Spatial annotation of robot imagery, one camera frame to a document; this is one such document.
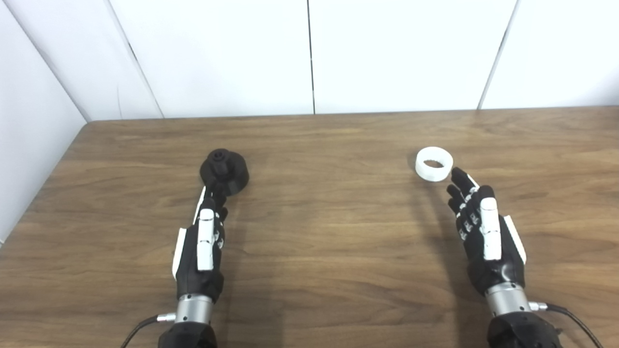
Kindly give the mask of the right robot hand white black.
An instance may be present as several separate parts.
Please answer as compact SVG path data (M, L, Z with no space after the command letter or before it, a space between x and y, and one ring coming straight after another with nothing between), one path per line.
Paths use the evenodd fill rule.
M467 257L467 275L481 295L502 283L525 287L526 252L510 217L500 214L495 192L461 168L451 171L448 205Z

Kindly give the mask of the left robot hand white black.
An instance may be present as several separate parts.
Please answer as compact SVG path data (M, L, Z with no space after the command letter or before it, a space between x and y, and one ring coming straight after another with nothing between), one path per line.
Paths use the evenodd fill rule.
M172 262L179 299L184 295L203 295L216 303L223 291L221 259L228 213L225 203L222 185L204 187L193 224L179 229Z

